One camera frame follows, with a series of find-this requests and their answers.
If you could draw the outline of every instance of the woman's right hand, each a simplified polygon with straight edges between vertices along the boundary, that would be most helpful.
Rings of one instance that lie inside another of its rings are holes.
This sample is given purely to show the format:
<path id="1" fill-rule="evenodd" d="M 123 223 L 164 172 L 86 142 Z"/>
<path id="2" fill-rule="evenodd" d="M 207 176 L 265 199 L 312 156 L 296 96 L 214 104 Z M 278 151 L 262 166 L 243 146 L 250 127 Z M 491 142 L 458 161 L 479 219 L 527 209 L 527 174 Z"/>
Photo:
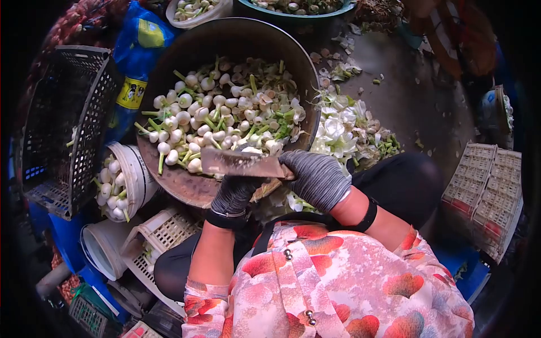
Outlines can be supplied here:
<path id="1" fill-rule="evenodd" d="M 289 188 L 319 211 L 329 212 L 349 193 L 351 181 L 332 156 L 293 150 L 283 153 L 279 161 L 297 177 L 288 183 Z"/>

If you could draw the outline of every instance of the cleaver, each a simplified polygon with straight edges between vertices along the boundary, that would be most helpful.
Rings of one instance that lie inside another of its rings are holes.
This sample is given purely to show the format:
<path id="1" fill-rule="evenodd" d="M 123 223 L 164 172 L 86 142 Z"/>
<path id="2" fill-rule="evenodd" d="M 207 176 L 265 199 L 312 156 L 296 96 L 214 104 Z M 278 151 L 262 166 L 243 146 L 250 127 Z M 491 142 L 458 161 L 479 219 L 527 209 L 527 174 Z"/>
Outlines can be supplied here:
<path id="1" fill-rule="evenodd" d="M 241 151 L 202 148 L 201 167 L 207 174 L 295 179 L 293 172 L 278 162 L 278 157 Z"/>

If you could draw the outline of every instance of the concrete floor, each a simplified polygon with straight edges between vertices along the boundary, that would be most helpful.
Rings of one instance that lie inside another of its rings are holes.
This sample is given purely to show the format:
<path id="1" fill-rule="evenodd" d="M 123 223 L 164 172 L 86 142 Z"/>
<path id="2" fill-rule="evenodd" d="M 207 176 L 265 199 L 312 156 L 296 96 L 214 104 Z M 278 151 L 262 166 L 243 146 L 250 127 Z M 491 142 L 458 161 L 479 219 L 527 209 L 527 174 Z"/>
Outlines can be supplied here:
<path id="1" fill-rule="evenodd" d="M 396 133 L 406 151 L 421 151 L 414 144 L 415 131 L 418 130 L 425 146 L 422 151 L 432 150 L 432 158 L 441 168 L 447 184 L 459 162 L 456 152 L 461 156 L 468 140 L 475 140 L 473 112 L 461 83 L 455 81 L 454 89 L 435 86 L 432 77 L 437 74 L 437 62 L 413 50 L 400 36 L 389 38 L 375 59 L 366 60 L 369 43 L 352 34 L 343 21 L 334 22 L 330 29 L 326 26 L 323 32 L 300 35 L 289 31 L 309 54 L 327 48 L 331 53 L 339 52 L 345 63 L 348 56 L 344 49 L 338 42 L 331 41 L 331 37 L 337 36 L 340 30 L 355 39 L 355 50 L 350 57 L 361 68 L 364 68 L 363 64 L 372 63 L 371 70 L 375 72 L 363 71 L 343 83 L 337 82 L 341 92 L 365 101 L 373 117 Z M 327 60 L 322 59 L 315 65 L 318 71 L 323 67 L 329 71 L 333 69 Z M 379 85 L 373 84 L 372 79 L 379 78 L 379 74 L 383 74 L 385 79 Z M 364 89 L 362 95 L 358 95 L 359 87 Z"/>

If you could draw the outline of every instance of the blue plastic bag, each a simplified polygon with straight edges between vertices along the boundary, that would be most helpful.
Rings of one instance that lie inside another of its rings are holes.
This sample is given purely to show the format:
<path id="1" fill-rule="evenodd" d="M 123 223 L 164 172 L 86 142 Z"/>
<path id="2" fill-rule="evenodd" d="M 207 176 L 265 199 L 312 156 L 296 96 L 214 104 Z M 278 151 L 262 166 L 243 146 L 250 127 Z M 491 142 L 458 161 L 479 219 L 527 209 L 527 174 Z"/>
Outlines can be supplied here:
<path id="1" fill-rule="evenodd" d="M 148 74 L 175 38 L 160 18 L 142 8 L 137 1 L 130 2 L 123 25 L 113 59 L 125 75 L 124 85 L 105 133 L 105 144 L 118 142 L 132 128 L 147 87 Z"/>

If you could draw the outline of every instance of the black pants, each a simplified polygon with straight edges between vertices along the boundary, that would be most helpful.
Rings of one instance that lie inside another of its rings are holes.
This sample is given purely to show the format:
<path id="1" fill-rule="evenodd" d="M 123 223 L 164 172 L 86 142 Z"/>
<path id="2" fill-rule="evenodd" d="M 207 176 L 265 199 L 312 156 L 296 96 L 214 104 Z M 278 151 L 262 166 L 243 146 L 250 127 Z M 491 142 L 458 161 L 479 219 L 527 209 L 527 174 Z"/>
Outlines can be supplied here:
<path id="1" fill-rule="evenodd" d="M 428 221 L 444 190 L 439 168 L 430 157 L 420 153 L 402 153 L 383 160 L 370 169 L 354 174 L 352 185 L 416 229 Z M 296 214 L 299 213 L 283 217 L 298 219 Z M 330 215 L 311 214 L 308 217 L 329 225 L 334 221 Z M 200 236 L 201 233 L 191 236 L 163 253 L 156 261 L 154 281 L 166 297 L 183 301 L 192 252 Z M 233 250 L 235 266 L 250 250 L 254 238 L 253 235 L 236 236 Z"/>

